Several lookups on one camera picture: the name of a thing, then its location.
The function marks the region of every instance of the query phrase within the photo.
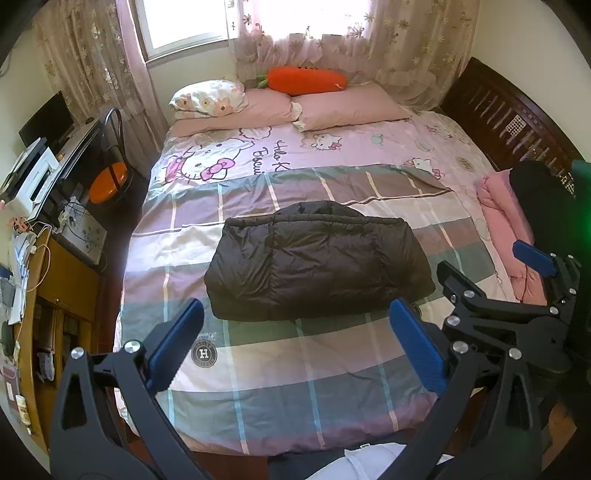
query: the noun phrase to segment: floral pillowcase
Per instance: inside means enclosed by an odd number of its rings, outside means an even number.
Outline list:
[[[170,100],[176,119],[225,116],[237,113],[247,105],[244,85],[229,80],[208,80],[189,85]]]

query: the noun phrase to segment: wooden cabinet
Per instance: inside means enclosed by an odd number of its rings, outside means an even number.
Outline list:
[[[48,247],[51,254],[46,255],[41,271],[49,270],[37,294],[56,307],[94,321],[99,275],[55,240],[50,239]]]
[[[99,276],[45,231],[35,243],[29,261],[29,285],[41,284],[26,295],[25,315],[14,326],[21,346],[18,358],[21,395],[27,401],[32,439],[47,451],[51,417],[65,364],[71,349],[90,353]],[[53,352],[52,381],[40,380],[39,352]]]

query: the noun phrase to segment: wooden headboard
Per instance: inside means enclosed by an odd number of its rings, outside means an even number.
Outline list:
[[[573,192],[570,167],[583,159],[579,151],[531,98],[480,60],[470,59],[441,108],[497,170],[537,160]]]

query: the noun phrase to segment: blue gripper pad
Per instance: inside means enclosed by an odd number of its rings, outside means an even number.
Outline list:
[[[390,326],[423,386],[441,396],[447,388],[445,360],[427,336],[420,320],[400,299],[390,304]]]
[[[151,395],[156,395],[170,386],[187,352],[203,328],[204,317],[201,302],[191,299],[170,322],[172,325],[146,359],[146,389]],[[160,323],[152,331],[157,331],[159,326],[166,326],[166,323]]]
[[[543,277],[555,277],[558,273],[551,256],[521,240],[513,244],[513,256]]]

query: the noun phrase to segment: orange carrot pillow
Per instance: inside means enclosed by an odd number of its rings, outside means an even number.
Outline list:
[[[267,75],[258,75],[259,88],[269,87],[288,95],[340,92],[347,88],[347,77],[331,70],[307,67],[275,67]]]

